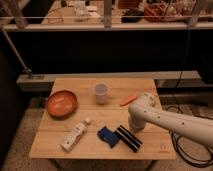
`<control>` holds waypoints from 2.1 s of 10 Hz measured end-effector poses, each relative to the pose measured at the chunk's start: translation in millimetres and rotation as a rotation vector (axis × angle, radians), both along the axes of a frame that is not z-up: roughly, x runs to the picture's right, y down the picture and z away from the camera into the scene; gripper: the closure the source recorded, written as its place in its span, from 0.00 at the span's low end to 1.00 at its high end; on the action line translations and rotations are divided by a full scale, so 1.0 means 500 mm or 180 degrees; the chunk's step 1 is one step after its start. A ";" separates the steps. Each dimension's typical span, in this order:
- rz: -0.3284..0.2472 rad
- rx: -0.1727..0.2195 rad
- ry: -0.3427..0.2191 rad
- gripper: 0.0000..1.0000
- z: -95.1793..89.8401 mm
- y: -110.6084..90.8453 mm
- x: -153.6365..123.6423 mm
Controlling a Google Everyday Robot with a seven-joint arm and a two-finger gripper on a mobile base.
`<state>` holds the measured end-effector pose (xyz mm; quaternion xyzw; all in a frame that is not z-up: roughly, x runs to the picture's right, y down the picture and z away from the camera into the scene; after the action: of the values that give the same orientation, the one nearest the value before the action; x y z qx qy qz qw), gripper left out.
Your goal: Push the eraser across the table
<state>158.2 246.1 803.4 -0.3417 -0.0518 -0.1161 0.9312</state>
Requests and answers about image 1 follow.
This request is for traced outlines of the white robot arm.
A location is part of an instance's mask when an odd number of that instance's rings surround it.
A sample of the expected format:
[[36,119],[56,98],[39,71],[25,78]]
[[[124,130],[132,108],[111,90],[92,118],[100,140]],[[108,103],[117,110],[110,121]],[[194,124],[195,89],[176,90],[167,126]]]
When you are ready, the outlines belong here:
[[151,123],[213,148],[213,120],[157,109],[155,98],[150,93],[144,93],[131,102],[128,112],[129,126],[134,132]]

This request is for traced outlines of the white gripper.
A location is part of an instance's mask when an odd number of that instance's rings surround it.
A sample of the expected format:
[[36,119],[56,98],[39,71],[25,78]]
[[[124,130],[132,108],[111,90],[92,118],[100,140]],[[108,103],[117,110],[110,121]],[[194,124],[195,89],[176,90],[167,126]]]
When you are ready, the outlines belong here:
[[129,123],[130,130],[134,133],[142,131],[146,126],[145,121],[136,121],[132,117],[128,118],[128,123]]

